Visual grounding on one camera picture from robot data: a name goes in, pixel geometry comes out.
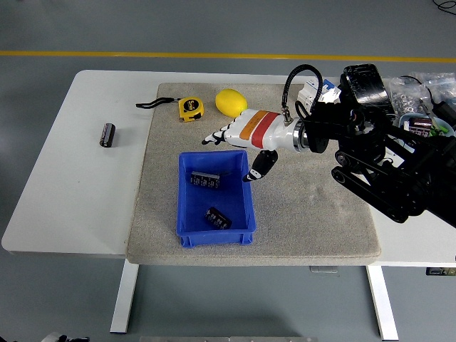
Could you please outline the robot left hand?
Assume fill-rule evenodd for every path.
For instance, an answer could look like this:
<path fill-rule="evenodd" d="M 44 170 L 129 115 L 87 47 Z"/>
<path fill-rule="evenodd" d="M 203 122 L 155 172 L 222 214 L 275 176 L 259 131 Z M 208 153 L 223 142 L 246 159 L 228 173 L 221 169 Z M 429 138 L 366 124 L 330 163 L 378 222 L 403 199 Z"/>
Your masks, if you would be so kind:
<path fill-rule="evenodd" d="M 90 342 L 90 338 L 85 337 L 78 337 L 72 338 L 65 334 L 59 332 L 52 332 L 48 334 L 45 338 L 41 340 L 42 342 Z"/>

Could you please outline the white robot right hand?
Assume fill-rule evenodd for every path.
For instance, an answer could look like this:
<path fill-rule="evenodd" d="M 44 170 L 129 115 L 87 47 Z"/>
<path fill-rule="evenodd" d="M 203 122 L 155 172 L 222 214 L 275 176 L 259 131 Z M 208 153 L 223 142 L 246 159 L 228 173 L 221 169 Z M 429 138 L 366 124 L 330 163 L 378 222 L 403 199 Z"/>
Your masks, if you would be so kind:
<path fill-rule="evenodd" d="M 283 115 L 267 111 L 246 109 L 233 121 L 208 135 L 203 145 L 228 143 L 235 147 L 257 150 L 259 154 L 250 171 L 243 177 L 244 182 L 263 178 L 278 159 L 277 150 L 283 148 L 301 152 L 301 120 L 295 118 L 285 124 Z"/>

